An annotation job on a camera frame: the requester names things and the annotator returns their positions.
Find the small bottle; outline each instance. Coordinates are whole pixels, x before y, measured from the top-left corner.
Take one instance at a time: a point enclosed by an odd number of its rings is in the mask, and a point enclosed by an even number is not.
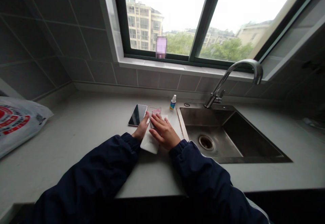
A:
[[[172,98],[172,100],[170,101],[170,107],[169,107],[169,109],[171,111],[174,110],[175,104],[176,104],[176,95],[174,95],[173,98]]]

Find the green foliage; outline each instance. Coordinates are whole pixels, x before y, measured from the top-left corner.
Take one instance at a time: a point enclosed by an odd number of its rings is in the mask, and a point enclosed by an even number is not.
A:
[[[178,32],[175,35],[167,34],[167,53],[189,55],[193,44],[194,35]],[[229,39],[220,44],[212,44],[202,48],[200,57],[214,60],[237,62],[246,59],[253,50],[251,43],[241,45],[239,38]]]
[[[167,34],[167,53],[189,55],[194,35],[178,32],[177,34]]]
[[[253,48],[251,43],[242,46],[239,38],[229,39],[224,41],[222,45],[212,44],[211,46],[202,48],[200,57],[237,62],[246,59]]]

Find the jacket cuff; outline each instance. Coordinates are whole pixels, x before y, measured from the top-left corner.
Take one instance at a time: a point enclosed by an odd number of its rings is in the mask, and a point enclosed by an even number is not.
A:
[[[141,142],[138,141],[136,138],[133,138],[131,134],[124,133],[121,138],[131,147],[132,150],[138,151],[140,148]]]
[[[188,146],[189,143],[183,139],[181,142],[178,143],[178,145],[176,145],[174,148],[172,148],[170,151],[169,151],[169,155],[171,158],[175,158],[176,156],[178,156],[182,150]]]

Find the sleeve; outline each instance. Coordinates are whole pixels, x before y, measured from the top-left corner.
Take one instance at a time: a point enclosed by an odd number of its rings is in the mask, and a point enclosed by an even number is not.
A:
[[[232,186],[229,173],[182,140],[169,152],[190,199],[220,223],[269,223],[267,214]]]
[[[24,223],[95,223],[125,183],[139,150],[140,142],[128,133],[111,137],[46,190]]]

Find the window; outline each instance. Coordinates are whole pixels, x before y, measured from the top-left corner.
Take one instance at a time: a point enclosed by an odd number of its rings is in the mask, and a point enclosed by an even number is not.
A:
[[[148,31],[141,31],[141,39],[148,40]]]
[[[135,27],[135,20],[134,20],[134,17],[129,16],[129,17],[128,17],[128,20],[129,20],[129,26],[131,26],[131,27]]]
[[[148,19],[140,19],[140,27],[144,29],[149,29],[149,20]]]
[[[130,40],[131,47],[136,49],[136,41]]]
[[[148,50],[148,42],[141,41],[141,49]]]
[[[136,39],[135,29],[129,29],[130,38]]]
[[[241,59],[262,62],[309,1],[116,0],[116,6],[125,57],[157,60],[153,44],[166,36],[165,62],[227,69]],[[127,23],[146,40],[137,49],[128,42]]]

